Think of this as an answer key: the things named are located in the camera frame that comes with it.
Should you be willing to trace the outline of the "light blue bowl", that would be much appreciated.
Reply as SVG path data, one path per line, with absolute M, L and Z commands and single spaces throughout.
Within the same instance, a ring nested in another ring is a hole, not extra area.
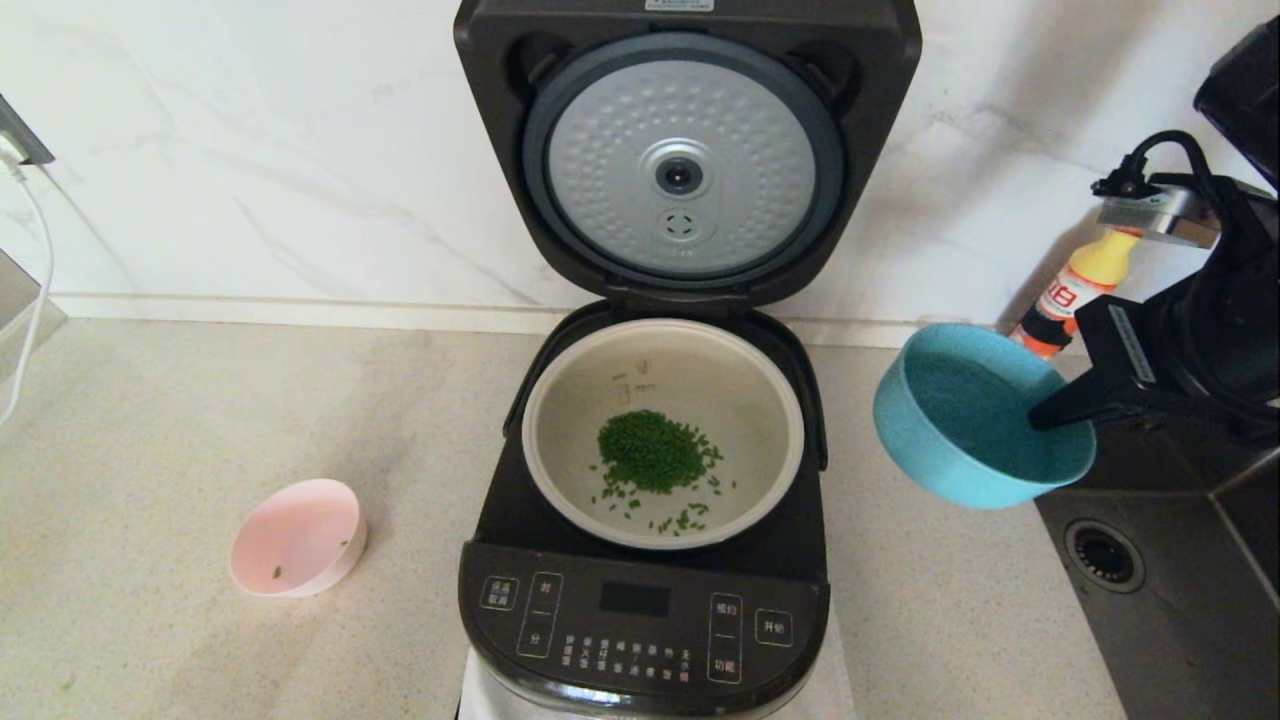
M 876 433 L 897 468 L 969 509 L 1009 509 L 1080 480 L 1092 424 L 1037 430 L 1030 410 L 1066 380 L 1046 360 L 983 327 L 925 325 L 900 350 L 873 400 Z

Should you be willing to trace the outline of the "green pellets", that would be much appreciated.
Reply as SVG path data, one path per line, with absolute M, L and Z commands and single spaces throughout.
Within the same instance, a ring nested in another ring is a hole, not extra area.
M 626 530 L 692 537 L 710 529 L 714 500 L 735 489 L 723 480 L 721 447 L 698 425 L 657 410 L 616 415 L 596 433 L 596 487 L 588 510 Z

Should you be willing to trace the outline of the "pink bowl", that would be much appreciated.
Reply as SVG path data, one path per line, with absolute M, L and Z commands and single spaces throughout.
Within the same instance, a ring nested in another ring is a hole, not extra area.
M 265 498 L 230 543 L 230 579 L 246 594 L 311 597 L 342 582 L 362 559 L 369 524 L 346 483 L 296 482 Z

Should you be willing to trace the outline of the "beige inner pot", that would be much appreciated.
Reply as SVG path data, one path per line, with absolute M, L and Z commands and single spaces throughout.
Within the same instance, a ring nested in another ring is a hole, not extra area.
M 605 420 L 657 410 L 700 427 L 737 487 L 714 500 L 692 537 L 626 530 L 588 510 L 596 433 Z M 790 382 L 759 348 L 705 323 L 625 322 L 589 333 L 534 383 L 521 421 L 524 460 L 543 498 L 573 527 L 632 550 L 678 552 L 723 543 L 777 509 L 797 478 L 806 432 Z

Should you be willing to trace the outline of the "black rice cooker body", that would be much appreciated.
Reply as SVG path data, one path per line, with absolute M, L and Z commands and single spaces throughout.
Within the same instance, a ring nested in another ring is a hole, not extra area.
M 572 342 L 625 322 L 677 319 L 737 334 L 783 373 L 806 432 L 796 480 L 751 529 L 710 547 L 632 550 L 557 512 L 532 483 L 521 421 L 543 370 Z M 755 310 L 663 316 L 596 302 L 543 343 L 503 428 L 504 446 L 457 600 L 468 642 L 504 687 L 552 708 L 723 717 L 773 708 L 803 688 L 831 611 L 820 474 L 827 443 L 810 359 Z

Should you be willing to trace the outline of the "orange bottle with yellow cap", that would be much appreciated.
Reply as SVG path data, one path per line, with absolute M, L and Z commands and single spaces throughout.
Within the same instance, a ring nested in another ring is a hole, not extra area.
M 1132 229 L 1107 229 L 1073 251 L 1009 338 L 1039 357 L 1052 357 L 1070 346 L 1079 329 L 1076 313 L 1111 295 L 1129 277 L 1139 238 Z

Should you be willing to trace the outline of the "round sink drain strainer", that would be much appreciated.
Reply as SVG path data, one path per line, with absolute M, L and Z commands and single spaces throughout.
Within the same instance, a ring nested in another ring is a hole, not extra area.
M 1069 568 L 1103 591 L 1133 594 L 1146 583 L 1140 551 L 1110 524 L 1089 518 L 1070 521 L 1062 532 L 1062 550 Z

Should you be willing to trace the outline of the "stainless steel sink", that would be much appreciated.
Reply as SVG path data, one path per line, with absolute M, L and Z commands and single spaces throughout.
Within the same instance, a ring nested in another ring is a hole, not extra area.
M 1172 419 L 1097 438 L 1089 473 L 1036 506 L 1129 720 L 1280 720 L 1280 448 Z M 1080 518 L 1133 541 L 1138 592 L 1069 568 L 1062 532 Z

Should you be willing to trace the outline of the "grey metal container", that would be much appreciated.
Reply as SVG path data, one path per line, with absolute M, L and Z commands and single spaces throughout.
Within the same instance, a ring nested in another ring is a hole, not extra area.
M 32 305 L 41 287 L 37 281 L 0 250 L 0 389 L 6 389 L 17 373 L 20 351 L 24 347 L 26 333 Z M 58 338 L 67 328 L 67 314 L 47 301 L 40 318 L 35 346 L 26 365 L 24 387 L 28 389 L 40 377 L 47 374 L 44 368 L 56 354 Z

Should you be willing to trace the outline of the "grey wall socket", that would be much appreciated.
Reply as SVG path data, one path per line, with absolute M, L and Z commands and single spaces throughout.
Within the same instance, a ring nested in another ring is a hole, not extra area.
M 0 94 L 0 137 L 17 151 L 22 165 L 45 167 L 56 161 L 52 151 L 3 94 Z

